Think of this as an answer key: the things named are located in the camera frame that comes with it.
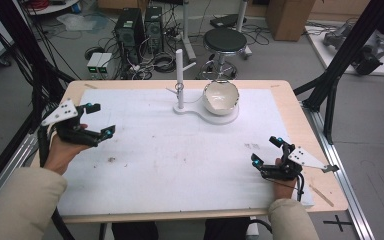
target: wooden tabletop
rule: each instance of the wooden tabletop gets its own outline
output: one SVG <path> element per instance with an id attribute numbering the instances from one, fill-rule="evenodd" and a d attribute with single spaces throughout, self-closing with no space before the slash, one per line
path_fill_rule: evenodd
<path id="1" fill-rule="evenodd" d="M 284 126 L 288 132 L 290 143 L 302 146 L 324 164 L 327 159 L 321 149 L 310 124 L 304 115 L 299 102 L 297 101 L 291 86 L 283 80 L 239 80 L 233 81 L 239 89 L 270 89 L 276 105 L 283 119 Z M 150 80 L 150 81 L 75 81 L 70 83 L 63 100 L 70 98 L 78 105 L 83 92 L 86 89 L 165 89 L 174 88 L 175 80 Z M 208 81 L 185 80 L 186 89 L 203 89 Z M 320 169 L 304 168 L 305 183 L 312 191 L 315 205 L 308 209 L 308 212 L 321 211 L 343 211 L 348 208 L 347 200 L 336 181 L 333 173 L 323 173 Z M 123 216 L 93 216 L 93 217 L 70 217 L 64 218 L 66 222 L 113 222 L 113 221 L 140 221 L 147 219 L 190 219 L 202 217 L 223 217 L 223 216 L 254 216 L 265 215 L 264 209 L 250 209 L 241 211 L 214 211 L 206 213 L 161 213 L 155 216 L 140 214 Z"/>

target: beige sleeve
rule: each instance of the beige sleeve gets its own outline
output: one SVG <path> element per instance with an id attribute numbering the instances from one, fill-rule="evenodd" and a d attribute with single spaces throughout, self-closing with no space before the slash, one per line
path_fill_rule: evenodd
<path id="1" fill-rule="evenodd" d="M 274 240 L 319 239 L 305 208 L 293 199 L 273 202 L 269 208 L 269 220 Z"/>
<path id="2" fill-rule="evenodd" d="M 66 187 L 52 171 L 16 169 L 0 190 L 0 239 L 41 239 Z"/>

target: concrete floor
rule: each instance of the concrete floor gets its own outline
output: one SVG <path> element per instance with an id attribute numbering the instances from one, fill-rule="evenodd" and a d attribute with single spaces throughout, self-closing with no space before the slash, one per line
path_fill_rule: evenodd
<path id="1" fill-rule="evenodd" d="M 53 25 L 56 16 L 58 14 L 51 14 L 43 18 L 42 23 L 45 27 Z M 204 19 L 201 32 L 211 29 L 209 19 L 211 16 Z M 114 27 L 108 19 L 99 21 L 102 28 L 94 31 L 65 32 L 63 26 L 50 27 L 60 32 L 50 40 L 82 79 L 89 78 L 84 52 L 96 46 L 99 39 L 111 36 Z M 201 19 L 191 20 L 190 31 L 197 32 L 200 23 Z M 264 19 L 249 18 L 247 24 L 265 26 Z M 306 36 L 298 42 L 278 42 L 268 33 L 262 35 L 269 40 L 269 45 L 250 45 L 253 55 L 248 60 L 229 58 L 240 71 L 239 79 L 284 79 L 296 88 L 323 73 L 324 68 Z M 199 66 L 209 56 L 202 46 L 202 38 L 191 40 L 197 65 L 185 72 L 185 79 L 194 79 Z M 61 59 L 57 58 L 57 62 L 62 71 L 72 75 Z M 152 79 L 175 79 L 175 73 L 155 73 Z M 0 67 L 0 153 L 31 110 L 30 94 L 31 88 L 16 66 Z M 308 94 L 298 99 L 304 100 Z M 375 238 L 384 239 L 384 77 L 343 75 L 338 86 L 333 140 Z M 311 214 L 320 239 L 357 239 L 353 226 L 344 225 L 340 231 L 338 225 L 323 223 L 334 221 L 335 215 L 342 222 L 351 221 L 347 212 Z M 98 224 L 69 227 L 78 239 L 98 239 Z M 161 239 L 201 239 L 204 230 L 201 220 L 160 222 L 158 227 Z M 271 239 L 265 229 L 259 229 L 259 239 Z M 44 239 L 61 238 L 50 226 Z"/>

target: stool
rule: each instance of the stool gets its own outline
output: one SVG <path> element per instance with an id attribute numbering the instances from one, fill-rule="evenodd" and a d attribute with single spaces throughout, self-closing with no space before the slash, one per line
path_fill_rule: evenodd
<path id="1" fill-rule="evenodd" d="M 204 35 L 204 47 L 214 54 L 208 62 L 202 65 L 199 79 L 212 81 L 229 81 L 236 79 L 236 67 L 225 61 L 226 56 L 233 56 L 243 52 L 246 47 L 245 36 L 232 29 L 215 28 Z"/>

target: human hand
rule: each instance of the human hand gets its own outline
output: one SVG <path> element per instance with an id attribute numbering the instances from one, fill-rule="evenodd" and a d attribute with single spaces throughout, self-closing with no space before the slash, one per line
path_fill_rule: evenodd
<path id="1" fill-rule="evenodd" d="M 276 165 L 281 164 L 280 158 L 276 159 Z M 274 180 L 275 182 L 273 184 L 273 191 L 274 191 L 274 198 L 282 199 L 282 198 L 292 198 L 292 193 L 295 188 L 295 184 L 297 183 L 297 179 L 291 181 L 283 181 L 283 180 Z"/>
<path id="2" fill-rule="evenodd" d="M 43 168 L 62 175 L 67 171 L 68 164 L 71 160 L 73 160 L 73 158 L 81 151 L 88 148 L 90 147 L 86 145 L 64 142 L 57 134 L 55 134 L 52 138 L 48 159 Z"/>

